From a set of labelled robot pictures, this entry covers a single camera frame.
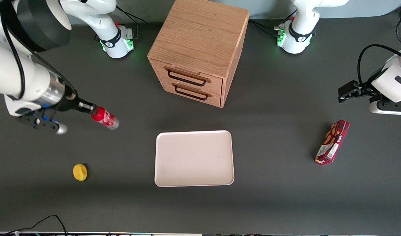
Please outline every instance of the gray table surface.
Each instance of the gray table surface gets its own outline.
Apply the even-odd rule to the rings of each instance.
[[[249,25],[224,109],[163,91],[146,58],[160,24],[140,25],[136,50],[118,60],[89,27],[74,28],[43,57],[120,127],[70,111],[57,117],[66,135],[41,133],[11,118],[0,97],[0,230],[57,214],[69,231],[401,235],[401,116],[370,113],[366,98],[337,101],[366,45],[401,49],[397,22],[396,12],[321,19],[300,55]],[[363,78],[390,56],[370,49]],[[335,162],[320,166],[313,157],[340,119],[350,130]],[[191,130],[232,133],[232,185],[154,184],[156,136]],[[90,167],[85,182],[72,176],[77,163]],[[36,230],[61,228],[51,219]]]

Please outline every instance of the lemon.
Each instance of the lemon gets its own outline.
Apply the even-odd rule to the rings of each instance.
[[[76,164],[73,167],[73,176],[79,180],[84,181],[87,178],[87,168],[83,164]]]

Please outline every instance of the silver metal cylinder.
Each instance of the silver metal cylinder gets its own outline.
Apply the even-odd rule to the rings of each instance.
[[[57,104],[65,93],[65,85],[59,81],[57,75],[49,70],[50,84],[46,91],[33,103],[39,104],[42,107],[50,107]]]

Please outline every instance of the cable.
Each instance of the cable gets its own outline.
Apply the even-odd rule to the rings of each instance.
[[[398,23],[397,23],[397,25],[395,26],[395,35],[397,36],[397,39],[401,42],[401,38],[400,38],[400,36],[398,35],[398,26],[401,24],[401,21],[399,21]]]
[[[253,24],[255,24],[255,25],[259,25],[259,26],[261,26],[261,27],[263,27],[263,28],[266,28],[266,29],[269,29],[269,30],[270,30],[270,29],[273,30],[272,27],[263,25],[262,23],[259,23],[259,22],[257,22],[257,21],[249,20],[249,22],[251,22],[251,23],[253,23]]]
[[[138,35],[139,35],[139,23],[136,22],[136,20],[132,18],[132,16],[133,16],[133,17],[136,17],[136,16],[134,16],[134,15],[132,15],[132,14],[130,14],[130,13],[127,13],[127,12],[123,11],[123,10],[122,10],[120,7],[118,7],[118,6],[116,6],[116,7],[117,7],[117,9],[119,9],[121,12],[123,12],[128,18],[130,18],[130,19],[136,24],[136,36],[134,37],[134,40],[138,39]]]
[[[296,12],[296,10],[293,11],[290,15],[288,15],[288,16],[285,18],[285,20],[287,21],[287,20],[289,19],[289,17],[291,17],[295,12]]]
[[[361,87],[363,87],[363,85],[364,85],[364,83],[362,82],[362,79],[361,79],[361,60],[362,60],[362,55],[364,55],[364,52],[365,52],[368,48],[371,48],[371,47],[384,48],[384,49],[387,49],[388,51],[390,51],[390,52],[392,52],[392,53],[394,53],[394,54],[397,54],[398,56],[401,56],[401,52],[398,52],[398,51],[396,51],[396,50],[394,50],[394,49],[392,49],[392,48],[390,48],[390,47],[388,47],[388,46],[384,46],[384,45],[381,45],[381,44],[371,44],[371,45],[366,46],[366,47],[362,50],[361,54],[359,54],[359,58],[358,58],[358,80],[359,80],[359,84],[361,85]]]
[[[260,25],[256,24],[255,21],[249,20],[249,22],[252,23],[253,25],[255,25],[255,26],[256,26],[259,30],[261,30],[263,33],[266,33],[267,35],[270,35],[270,36],[274,36],[274,34],[268,33],[268,32],[266,32],[264,29],[262,29],[262,27],[260,27]]]
[[[74,93],[74,94],[78,95],[78,92],[76,91],[76,89],[73,87],[73,85],[68,81],[68,79],[67,79],[65,76],[63,76],[58,70],[56,70],[55,67],[53,67],[51,64],[49,64],[46,60],[44,60],[42,57],[40,57],[40,55],[38,55],[35,51],[31,50],[27,45],[25,45],[23,42],[21,42],[21,40],[18,39],[18,37],[17,37],[15,34],[13,34],[13,36],[14,36],[14,37],[16,38],[16,40],[18,40],[18,42],[20,42],[28,51],[30,51],[31,54],[33,54],[34,57],[36,57],[36,58],[39,59],[41,62],[43,62],[43,64],[45,64],[47,67],[49,67],[49,69],[50,69],[53,73],[57,74],[57,75],[59,76],[60,80],[63,81],[66,85],[68,85],[68,86],[73,90],[73,93]],[[53,112],[52,116],[50,117],[50,120],[52,120],[53,117],[55,116],[56,112],[58,111],[59,107],[61,106],[62,101],[63,101],[63,100],[60,100],[60,101],[58,102],[58,104],[56,104],[56,106],[54,107],[54,110],[55,110],[55,111]]]
[[[19,70],[19,75],[20,75],[20,79],[21,79],[21,91],[19,93],[19,97],[15,98],[13,96],[10,96],[10,98],[13,99],[13,100],[20,100],[20,99],[22,99],[22,97],[24,96],[24,93],[25,93],[24,69],[22,67],[21,60],[19,58],[18,52],[15,49],[14,43],[11,40],[10,33],[8,32],[7,24],[5,23],[5,20],[4,20],[3,16],[2,16],[2,12],[0,12],[0,15],[1,15],[2,28],[4,29],[5,37],[7,38],[7,42],[10,45],[11,51],[12,51],[12,53],[14,55],[14,58],[15,58],[15,61],[17,63],[18,70]]]
[[[63,80],[66,84],[68,84],[70,86],[70,88],[72,88],[73,92],[76,93],[76,89],[73,87],[73,85],[68,81],[67,78],[65,78],[65,76],[63,76],[58,70],[56,70],[55,67],[53,67],[51,64],[49,64],[46,60],[44,60],[42,57],[40,57],[40,55],[38,55],[35,51],[31,50],[27,45],[25,45],[23,42],[21,42],[20,39],[18,39],[18,37],[12,33],[12,35],[16,38],[16,40],[18,40],[18,42],[20,42],[24,48],[26,48],[28,51],[31,52],[31,54],[33,54],[34,57],[37,57],[37,59],[39,59],[41,62],[43,62],[47,67],[49,67],[49,69],[52,70],[52,72],[54,72],[55,74],[57,74],[61,80]]]
[[[136,19],[139,19],[139,20],[141,20],[141,21],[145,22],[145,24],[148,24],[148,22],[146,22],[146,21],[142,20],[141,18],[139,18],[139,17],[137,17],[137,16],[135,16],[135,15],[132,15],[132,14],[131,14],[131,13],[129,13],[129,12],[125,12],[125,11],[123,11],[123,9],[121,9],[119,6],[116,6],[116,8],[117,8],[119,11],[121,11],[121,12],[125,13],[126,15],[131,15],[131,16],[133,16],[134,18],[136,18]]]
[[[48,217],[46,217],[46,218],[42,219],[41,221],[37,222],[37,223],[36,223],[35,225],[33,225],[32,227],[25,227],[25,228],[13,230],[13,231],[11,231],[11,232],[4,233],[3,236],[9,235],[9,234],[14,233],[14,232],[16,232],[16,231],[22,231],[22,230],[30,230],[30,229],[33,229],[33,228],[36,227],[38,224],[40,224],[42,221],[46,220],[47,218],[49,218],[49,217],[51,217],[51,216],[54,216],[54,217],[56,217],[56,218],[58,219],[58,221],[59,221],[59,222],[61,223],[61,225],[62,225],[62,229],[64,230],[65,235],[67,235],[68,233],[67,233],[67,230],[65,229],[65,225],[62,223],[62,221],[60,220],[60,218],[59,218],[57,215],[49,215]]]

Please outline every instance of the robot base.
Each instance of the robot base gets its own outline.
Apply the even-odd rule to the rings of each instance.
[[[118,29],[121,31],[121,38],[116,42],[114,47],[110,48],[104,45],[100,40],[103,50],[111,58],[122,58],[134,49],[132,29],[128,29],[124,26],[118,26]]]
[[[289,26],[289,24],[292,21],[286,21],[284,23],[279,24],[279,27],[275,27],[275,30],[278,30],[278,40],[276,42],[276,46],[283,48],[288,53],[291,54],[298,54],[304,51],[304,49],[310,44],[310,39],[312,37],[312,34],[305,39],[303,42],[297,42],[295,37],[293,37],[289,31],[286,30]]]

